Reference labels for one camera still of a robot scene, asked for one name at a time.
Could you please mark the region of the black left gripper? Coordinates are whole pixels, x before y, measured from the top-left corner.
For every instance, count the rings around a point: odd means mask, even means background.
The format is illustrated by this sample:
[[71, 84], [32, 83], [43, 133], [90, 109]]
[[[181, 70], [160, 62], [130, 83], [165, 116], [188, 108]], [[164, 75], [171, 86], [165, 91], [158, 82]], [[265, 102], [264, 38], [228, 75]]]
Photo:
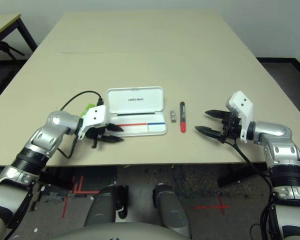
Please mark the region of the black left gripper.
[[[107, 125], [107, 130], [112, 132], [124, 131], [120, 126], [113, 123], [109, 123]], [[93, 141], [91, 148], [96, 148], [98, 141], [105, 142], [105, 143], [118, 143], [124, 141], [124, 139], [119, 136], [104, 135], [105, 132], [106, 132], [105, 127], [100, 127], [100, 128], [91, 127], [85, 133], [85, 137]]]

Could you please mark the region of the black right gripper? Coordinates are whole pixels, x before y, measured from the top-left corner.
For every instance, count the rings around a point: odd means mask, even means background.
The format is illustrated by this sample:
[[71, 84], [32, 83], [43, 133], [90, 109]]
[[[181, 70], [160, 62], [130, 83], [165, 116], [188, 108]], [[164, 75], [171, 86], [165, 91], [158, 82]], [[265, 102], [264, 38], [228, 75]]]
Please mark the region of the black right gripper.
[[213, 130], [210, 127], [195, 126], [194, 128], [199, 133], [216, 140], [221, 140], [221, 143], [225, 143], [227, 139], [236, 140], [240, 137], [242, 129], [240, 125], [241, 119], [236, 113], [212, 109], [207, 110], [205, 114], [213, 118], [221, 119], [221, 123], [223, 124], [223, 134], [221, 134], [219, 131]]

